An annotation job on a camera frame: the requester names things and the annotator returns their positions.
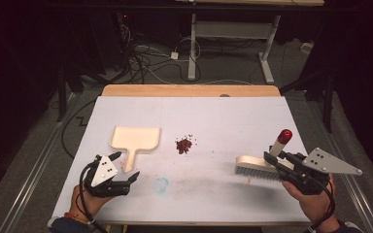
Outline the person's right hand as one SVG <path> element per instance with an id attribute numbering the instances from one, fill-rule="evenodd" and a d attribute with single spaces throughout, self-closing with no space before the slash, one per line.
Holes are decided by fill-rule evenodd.
<path id="1" fill-rule="evenodd" d="M 320 195 L 303 195 L 288 181 L 283 181 L 282 185 L 289 195 L 299 202 L 302 212 L 312 223 L 318 222 L 325 216 L 331 201 L 324 191 Z"/>

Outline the black metal stand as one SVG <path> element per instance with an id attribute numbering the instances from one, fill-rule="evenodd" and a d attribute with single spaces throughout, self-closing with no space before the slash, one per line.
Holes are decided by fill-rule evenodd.
<path id="1" fill-rule="evenodd" d="M 322 123 L 328 133 L 331 129 L 331 112 L 334 90 L 334 70 L 319 70 L 279 89 L 281 94 L 290 90 L 304 90 L 307 101 L 323 100 Z"/>
<path id="2" fill-rule="evenodd" d="M 60 65 L 57 70 L 58 117 L 57 122 L 64 119 L 67 112 L 67 88 L 76 89 L 76 78 L 71 68 Z"/>

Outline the white table cover sheet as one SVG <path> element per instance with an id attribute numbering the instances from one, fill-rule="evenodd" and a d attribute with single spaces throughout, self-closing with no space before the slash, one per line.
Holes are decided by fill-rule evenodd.
<path id="1" fill-rule="evenodd" d="M 54 208 L 69 209 L 73 187 L 96 155 L 113 153 L 116 126 L 158 127 L 155 150 L 137 153 L 138 180 L 97 220 L 131 224 L 302 224 L 298 203 L 278 182 L 235 174 L 239 155 L 261 156 L 280 132 L 295 130 L 283 97 L 100 97 Z M 196 144 L 178 154 L 175 140 Z"/>

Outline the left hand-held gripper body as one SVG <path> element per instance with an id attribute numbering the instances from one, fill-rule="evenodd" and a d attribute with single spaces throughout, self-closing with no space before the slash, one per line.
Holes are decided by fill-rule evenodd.
<path id="1" fill-rule="evenodd" d="M 127 195 L 130 187 L 123 186 L 126 181 L 113 181 L 117 173 L 118 169 L 108 155 L 96 155 L 94 161 L 88 164 L 84 186 L 91 195 L 96 197 Z"/>

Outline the cream brush with red-tipped handle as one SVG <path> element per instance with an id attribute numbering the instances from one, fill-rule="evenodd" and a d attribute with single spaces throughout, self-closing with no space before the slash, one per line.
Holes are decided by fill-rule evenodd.
<path id="1" fill-rule="evenodd" d="M 292 132 L 289 129 L 283 129 L 267 153 L 277 158 L 291 138 Z M 250 155 L 240 155 L 236 158 L 235 173 L 270 181 L 279 179 L 278 172 L 273 165 L 268 163 L 263 157 Z"/>

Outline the cream plastic dustpan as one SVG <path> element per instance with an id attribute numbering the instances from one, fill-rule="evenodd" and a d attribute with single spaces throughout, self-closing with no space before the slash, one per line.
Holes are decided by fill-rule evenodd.
<path id="1" fill-rule="evenodd" d="M 126 152 L 123 172 L 128 173 L 134 169 L 136 153 L 154 150 L 159 139 L 159 128 L 116 126 L 110 139 L 110 146 L 118 151 Z"/>

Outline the wooden table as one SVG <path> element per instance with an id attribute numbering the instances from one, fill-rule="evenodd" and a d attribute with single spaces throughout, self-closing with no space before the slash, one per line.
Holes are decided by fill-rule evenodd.
<path id="1" fill-rule="evenodd" d="M 135 97 L 278 97 L 274 85 L 108 84 L 102 96 Z"/>

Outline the person's left hand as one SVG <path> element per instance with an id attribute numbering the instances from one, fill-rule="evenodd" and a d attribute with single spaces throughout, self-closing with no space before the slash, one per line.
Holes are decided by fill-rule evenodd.
<path id="1" fill-rule="evenodd" d="M 80 185 L 73 188 L 71 197 L 71 206 L 68 212 L 82 213 L 86 215 L 89 221 L 99 213 L 102 207 L 112 200 L 112 197 L 96 197 L 91 195 Z"/>

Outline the white metal desk frame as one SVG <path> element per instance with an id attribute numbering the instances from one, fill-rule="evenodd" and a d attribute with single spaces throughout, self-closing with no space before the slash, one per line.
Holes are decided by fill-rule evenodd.
<path id="1" fill-rule="evenodd" d="M 227 39 L 261 39 L 266 41 L 265 50 L 257 57 L 265 81 L 274 84 L 274 78 L 268 64 L 268 56 L 280 23 L 280 16 L 274 16 L 271 22 L 232 22 L 200 20 L 196 14 L 191 15 L 190 49 L 188 58 L 187 79 L 196 80 L 196 59 L 200 46 L 196 38 L 227 38 Z"/>

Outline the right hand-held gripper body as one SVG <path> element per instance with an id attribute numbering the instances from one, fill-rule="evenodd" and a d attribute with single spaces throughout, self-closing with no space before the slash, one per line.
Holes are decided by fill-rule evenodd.
<path id="1" fill-rule="evenodd" d="M 361 169 L 319 148 L 307 156 L 298 153 L 298 159 L 289 162 L 294 168 L 278 170 L 279 177 L 292 183 L 304 195 L 321 194 L 330 181 L 330 174 L 362 174 Z"/>

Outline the pile of red beans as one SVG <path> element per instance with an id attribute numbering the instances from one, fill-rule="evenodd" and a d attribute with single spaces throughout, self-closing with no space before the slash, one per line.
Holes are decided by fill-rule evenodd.
<path id="1" fill-rule="evenodd" d="M 196 144 L 196 139 L 192 134 L 186 134 L 175 140 L 178 154 L 188 154 L 191 148 Z"/>

